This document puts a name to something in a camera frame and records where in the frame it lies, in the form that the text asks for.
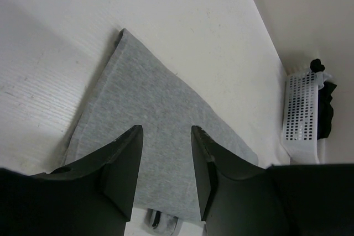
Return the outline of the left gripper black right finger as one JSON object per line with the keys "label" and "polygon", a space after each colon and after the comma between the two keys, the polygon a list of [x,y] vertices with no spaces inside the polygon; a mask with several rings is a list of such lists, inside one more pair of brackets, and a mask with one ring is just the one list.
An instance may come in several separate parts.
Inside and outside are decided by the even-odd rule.
{"label": "left gripper black right finger", "polygon": [[201,220],[207,235],[289,235],[274,183],[265,169],[230,152],[201,127],[191,129]]}

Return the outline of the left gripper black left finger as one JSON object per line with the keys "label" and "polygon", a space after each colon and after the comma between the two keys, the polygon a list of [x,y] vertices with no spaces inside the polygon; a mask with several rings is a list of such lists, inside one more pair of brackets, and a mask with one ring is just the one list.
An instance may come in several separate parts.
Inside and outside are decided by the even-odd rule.
{"label": "left gripper black left finger", "polygon": [[143,128],[49,174],[35,175],[38,235],[123,235],[142,157]]}

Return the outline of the grey tank top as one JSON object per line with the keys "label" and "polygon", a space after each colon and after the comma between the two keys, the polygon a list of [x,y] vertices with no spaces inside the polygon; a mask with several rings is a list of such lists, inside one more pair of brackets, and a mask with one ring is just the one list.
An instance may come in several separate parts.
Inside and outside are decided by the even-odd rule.
{"label": "grey tank top", "polygon": [[65,163],[110,143],[133,125],[143,127],[134,202],[149,209],[147,225],[155,235],[177,235],[183,221],[201,220],[192,126],[200,126],[234,154],[258,164],[255,152],[207,102],[123,29],[74,129]]}

